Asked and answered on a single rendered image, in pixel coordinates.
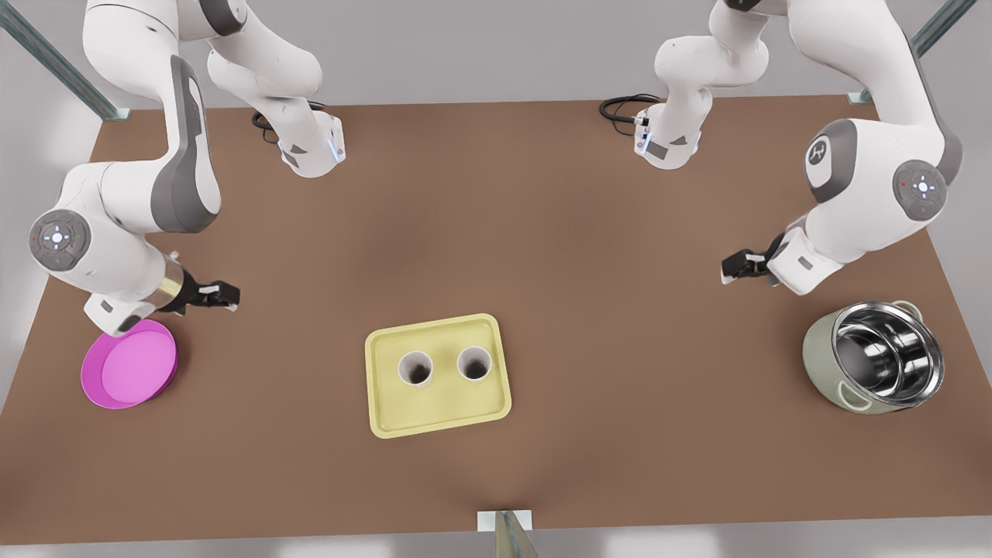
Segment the green steel-lined pot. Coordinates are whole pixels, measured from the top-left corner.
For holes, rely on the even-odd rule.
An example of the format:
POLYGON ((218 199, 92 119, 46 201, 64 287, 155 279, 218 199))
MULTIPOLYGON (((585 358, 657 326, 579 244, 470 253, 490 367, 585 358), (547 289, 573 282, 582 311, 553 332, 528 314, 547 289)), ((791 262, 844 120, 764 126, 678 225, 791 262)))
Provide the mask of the green steel-lined pot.
POLYGON ((918 407, 946 377, 945 354, 910 301, 859 301, 818 319, 803 363, 821 395, 861 415, 918 407))

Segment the silver frame post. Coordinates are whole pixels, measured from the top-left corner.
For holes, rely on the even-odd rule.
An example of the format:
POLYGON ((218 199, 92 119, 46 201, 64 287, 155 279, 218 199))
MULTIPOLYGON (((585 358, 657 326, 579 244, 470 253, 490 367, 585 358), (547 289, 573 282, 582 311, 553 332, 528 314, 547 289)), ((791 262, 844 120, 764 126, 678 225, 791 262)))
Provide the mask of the silver frame post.
MULTIPOLYGON (((911 37, 911 45, 920 59, 941 40, 954 25, 959 22, 980 0, 920 0, 921 2, 935 2, 936 6, 933 14, 929 16, 927 22, 911 37)), ((903 8, 917 0, 886 0, 889 5, 903 8)), ((850 105, 872 105, 872 93, 868 89, 847 93, 846 98, 850 105)))
POLYGON ((476 530, 494 534, 494 558, 539 558, 529 533, 532 511, 478 511, 476 530))
POLYGON ((103 121, 130 117, 130 109, 114 106, 9 0, 0 0, 0 28, 103 121))

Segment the white IKEA cup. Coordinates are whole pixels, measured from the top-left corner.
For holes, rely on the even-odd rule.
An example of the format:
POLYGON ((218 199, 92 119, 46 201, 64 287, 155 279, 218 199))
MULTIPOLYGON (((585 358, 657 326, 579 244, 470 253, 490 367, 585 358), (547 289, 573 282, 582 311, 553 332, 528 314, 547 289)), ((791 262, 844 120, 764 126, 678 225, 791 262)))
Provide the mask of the white IKEA cup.
POLYGON ((397 371, 404 384, 425 388, 432 381, 432 358, 419 350, 407 352, 400 358, 397 371))
POLYGON ((491 354, 484 347, 468 346, 461 350, 456 359, 458 374, 467 381, 478 384, 484 381, 492 370, 491 354))

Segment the pink round plate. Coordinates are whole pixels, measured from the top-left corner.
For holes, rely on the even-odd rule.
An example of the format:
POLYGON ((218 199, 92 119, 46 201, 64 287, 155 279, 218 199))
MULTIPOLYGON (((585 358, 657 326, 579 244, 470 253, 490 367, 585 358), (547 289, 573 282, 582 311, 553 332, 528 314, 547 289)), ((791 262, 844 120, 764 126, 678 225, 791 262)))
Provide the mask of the pink round plate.
POLYGON ((176 340, 160 322, 143 320, 120 338, 99 336, 81 365, 81 387, 89 401, 124 409, 156 397, 178 368, 176 340))

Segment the pale yellow rectangular tray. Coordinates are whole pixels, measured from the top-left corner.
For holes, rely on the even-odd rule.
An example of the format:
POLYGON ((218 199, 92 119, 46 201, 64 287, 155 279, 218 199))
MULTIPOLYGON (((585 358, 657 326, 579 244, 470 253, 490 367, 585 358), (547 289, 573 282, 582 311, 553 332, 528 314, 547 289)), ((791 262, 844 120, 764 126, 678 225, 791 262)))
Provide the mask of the pale yellow rectangular tray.
POLYGON ((512 406, 500 329, 493 315, 392 326, 370 333, 364 345, 369 424, 380 439, 393 439, 504 418, 512 406), (474 384, 460 376, 456 359, 468 346, 484 347, 492 370, 474 384), (429 386, 404 384, 397 371, 407 352, 433 362, 429 386))

